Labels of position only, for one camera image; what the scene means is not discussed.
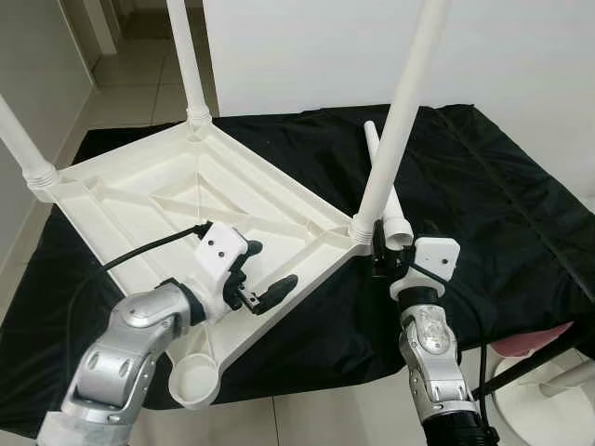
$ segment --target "black fabric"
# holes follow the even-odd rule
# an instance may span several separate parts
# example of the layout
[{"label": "black fabric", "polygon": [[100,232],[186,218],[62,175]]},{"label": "black fabric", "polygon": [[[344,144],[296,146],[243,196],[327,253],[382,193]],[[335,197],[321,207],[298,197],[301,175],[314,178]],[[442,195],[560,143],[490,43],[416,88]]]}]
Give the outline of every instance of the black fabric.
[{"label": "black fabric", "polygon": [[[362,126],[373,120],[380,130],[387,111],[322,109],[215,124],[353,215],[370,169]],[[91,131],[76,161],[163,128]],[[472,294],[488,341],[593,316],[568,269],[594,287],[595,216],[472,106],[419,110],[396,185],[416,234],[461,244],[453,281]],[[0,428],[34,437],[45,412],[59,406],[67,303],[97,265],[54,208],[0,331]],[[225,372],[217,402],[352,385],[398,371],[396,307],[388,283],[371,271],[369,257],[340,268]],[[121,295],[104,277],[81,297],[76,355],[103,331]],[[442,302],[460,345],[477,345],[469,308],[450,293]],[[159,360],[147,407],[177,407],[167,392],[170,367],[166,357]]]}]

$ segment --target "white plastic tube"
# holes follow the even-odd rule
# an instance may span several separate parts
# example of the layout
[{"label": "white plastic tube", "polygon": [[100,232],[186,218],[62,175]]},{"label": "white plastic tube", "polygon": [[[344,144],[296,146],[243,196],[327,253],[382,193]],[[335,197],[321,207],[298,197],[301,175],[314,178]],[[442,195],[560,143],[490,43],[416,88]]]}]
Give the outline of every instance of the white plastic tube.
[{"label": "white plastic tube", "polygon": [[377,158],[365,186],[360,210],[351,222],[350,236],[359,243],[372,242],[374,223],[386,205],[416,118],[421,87],[442,33],[449,3],[449,0],[426,0],[422,7],[409,57],[390,105]]},{"label": "white plastic tube", "polygon": [[186,5],[184,0],[167,0],[167,11],[171,29],[174,34],[174,43],[178,53],[179,69],[182,73],[182,83],[188,101],[188,121],[194,128],[211,121],[211,113],[205,103],[201,77],[198,72],[198,63],[192,44],[192,34]]},{"label": "white plastic tube", "polygon": [[2,95],[0,95],[0,139],[4,141],[19,163],[29,189],[41,201],[51,201],[43,190],[60,182],[56,167],[40,153]]},{"label": "white plastic tube", "polygon": [[539,389],[546,397],[553,397],[591,379],[595,379],[595,361],[583,362],[575,368],[551,378],[547,383],[540,384]]},{"label": "white plastic tube", "polygon": [[[372,121],[364,123],[364,132],[368,152],[370,153],[370,161],[374,164],[380,140],[378,139],[376,126]],[[382,213],[382,223],[384,238],[389,249],[401,251],[404,246],[410,246],[413,243],[413,230],[403,216],[403,209],[394,187],[390,188],[389,198]]]}]

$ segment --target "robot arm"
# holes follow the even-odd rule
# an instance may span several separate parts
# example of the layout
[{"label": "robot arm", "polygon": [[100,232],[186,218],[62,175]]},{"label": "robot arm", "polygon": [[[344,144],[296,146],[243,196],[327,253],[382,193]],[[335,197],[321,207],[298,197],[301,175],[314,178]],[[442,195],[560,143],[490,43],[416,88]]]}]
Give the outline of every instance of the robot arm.
[{"label": "robot arm", "polygon": [[215,223],[201,240],[195,275],[169,279],[131,295],[113,310],[105,333],[86,351],[58,413],[48,413],[40,446],[126,446],[152,381],[157,359],[192,325],[216,322],[245,304],[261,314],[280,303],[297,276],[261,296],[245,290],[244,262],[262,249]]},{"label": "robot arm", "polygon": [[[450,280],[459,246],[453,239],[419,238],[414,263]],[[483,425],[456,363],[456,338],[440,306],[443,286],[409,268],[390,287],[399,304],[401,351],[409,387],[429,446],[496,445],[496,432]]]}]

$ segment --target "pink object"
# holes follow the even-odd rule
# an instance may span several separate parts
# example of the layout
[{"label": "pink object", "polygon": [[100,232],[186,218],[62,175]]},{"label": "pink object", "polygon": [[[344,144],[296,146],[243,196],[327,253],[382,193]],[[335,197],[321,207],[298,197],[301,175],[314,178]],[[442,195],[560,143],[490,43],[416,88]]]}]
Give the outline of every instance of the pink object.
[{"label": "pink object", "polygon": [[516,334],[491,344],[494,351],[505,358],[530,356],[534,351],[546,346],[559,335],[568,330],[572,322],[567,322],[550,330],[541,332]]}]

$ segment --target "black cable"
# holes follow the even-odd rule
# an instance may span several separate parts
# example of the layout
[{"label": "black cable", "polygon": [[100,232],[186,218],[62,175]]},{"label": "black cable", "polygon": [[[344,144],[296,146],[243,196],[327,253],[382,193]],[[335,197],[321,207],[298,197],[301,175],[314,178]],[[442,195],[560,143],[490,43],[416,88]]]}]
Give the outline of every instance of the black cable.
[{"label": "black cable", "polygon": [[70,380],[71,380],[71,363],[72,363],[72,361],[71,361],[71,359],[72,359],[72,349],[71,349],[72,333],[71,333],[71,331],[72,331],[72,325],[73,325],[73,311],[74,311],[74,306],[76,305],[76,302],[78,301],[78,298],[80,297],[81,292],[85,289],[85,287],[89,283],[91,283],[95,279],[97,279],[101,274],[109,271],[113,267],[117,267],[118,265],[126,262],[127,260],[130,260],[132,257],[138,256],[142,253],[150,251],[150,250],[157,248],[159,246],[162,246],[164,244],[171,243],[175,240],[181,239],[182,237],[186,237],[187,235],[197,234],[199,237],[203,237],[206,234],[206,232],[209,230],[210,227],[211,227],[210,222],[207,222],[204,225],[195,225],[195,226],[192,226],[191,228],[188,228],[186,230],[181,230],[180,232],[177,232],[175,234],[168,235],[167,237],[164,237],[163,239],[155,240],[154,242],[144,244],[136,249],[133,249],[132,251],[130,251],[126,254],[122,254],[121,256],[118,256],[117,258],[109,261],[105,265],[100,266],[95,271],[93,271],[91,274],[86,276],[86,278],[82,282],[79,283],[79,285],[76,287],[76,290],[74,290],[74,294],[71,297],[70,302],[68,303],[68,311],[66,313],[66,326],[65,326],[65,331],[66,331],[66,333],[65,333],[65,338],[66,338],[65,339],[66,386],[68,386],[68,383],[70,383]]},{"label": "black cable", "polygon": [[471,302],[471,299],[467,296],[467,293],[460,290],[456,285],[454,285],[453,283],[450,283],[449,281],[446,281],[439,275],[434,274],[433,272],[428,271],[427,269],[425,269],[423,267],[420,267],[416,263],[413,263],[413,262],[407,263],[407,266],[421,272],[425,276],[428,276],[429,278],[433,279],[434,281],[436,281],[439,284],[441,284],[442,286],[444,286],[444,288],[454,291],[459,297],[462,298],[463,302],[465,302],[465,305],[467,305],[467,307],[469,307],[469,309],[473,313],[473,316],[475,317],[475,321],[477,323],[477,328],[480,332],[480,383],[479,383],[480,416],[482,417],[483,427],[488,428],[489,422],[487,419],[487,410],[485,407],[485,392],[484,392],[484,390],[485,390],[485,372],[487,369],[487,344],[485,343],[485,330],[483,327],[482,318],[480,317],[480,314],[478,313],[477,309]]}]

